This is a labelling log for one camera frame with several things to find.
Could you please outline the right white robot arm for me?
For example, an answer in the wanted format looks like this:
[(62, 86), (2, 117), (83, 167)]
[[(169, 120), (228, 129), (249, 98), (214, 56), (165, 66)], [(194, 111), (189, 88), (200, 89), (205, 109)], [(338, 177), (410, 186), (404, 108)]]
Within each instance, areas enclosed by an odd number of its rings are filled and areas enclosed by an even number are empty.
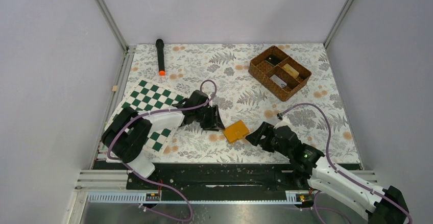
[(267, 152), (278, 152), (292, 165), (293, 183), (321, 191), (355, 211), (368, 223), (406, 223), (408, 207), (401, 191), (385, 189), (364, 180), (336, 163), (329, 162), (319, 149), (301, 142), (289, 123), (275, 126), (263, 122), (246, 136), (252, 145)]

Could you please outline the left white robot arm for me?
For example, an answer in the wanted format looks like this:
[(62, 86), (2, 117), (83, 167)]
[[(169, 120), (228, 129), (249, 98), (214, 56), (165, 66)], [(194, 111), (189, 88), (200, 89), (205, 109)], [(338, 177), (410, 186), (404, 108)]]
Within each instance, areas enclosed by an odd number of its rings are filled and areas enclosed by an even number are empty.
[(136, 111), (131, 107), (121, 110), (102, 134), (102, 143), (118, 160), (139, 174), (139, 182), (147, 189), (158, 184), (155, 166), (144, 154), (143, 147), (152, 133), (199, 123), (205, 131), (223, 131), (219, 108), (210, 97), (195, 90), (190, 97), (156, 111)]

